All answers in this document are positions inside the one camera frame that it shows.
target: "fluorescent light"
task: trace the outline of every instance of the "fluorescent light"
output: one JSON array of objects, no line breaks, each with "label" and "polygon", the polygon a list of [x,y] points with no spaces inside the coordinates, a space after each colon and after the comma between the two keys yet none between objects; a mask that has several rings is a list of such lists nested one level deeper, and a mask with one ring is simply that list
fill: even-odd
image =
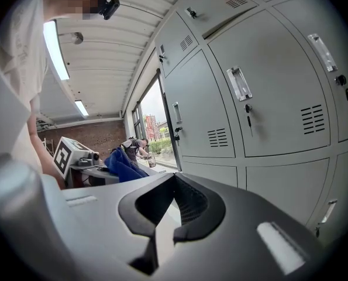
[{"label": "fluorescent light", "polygon": [[59,77],[61,78],[61,80],[70,79],[62,58],[55,21],[49,21],[44,24],[44,38],[47,49],[49,50],[51,60],[57,70]]},{"label": "fluorescent light", "polygon": [[84,107],[84,104],[81,102],[81,100],[76,100],[75,101],[76,106],[79,108],[79,110],[81,111],[81,113],[85,116],[88,116],[88,112]]}]

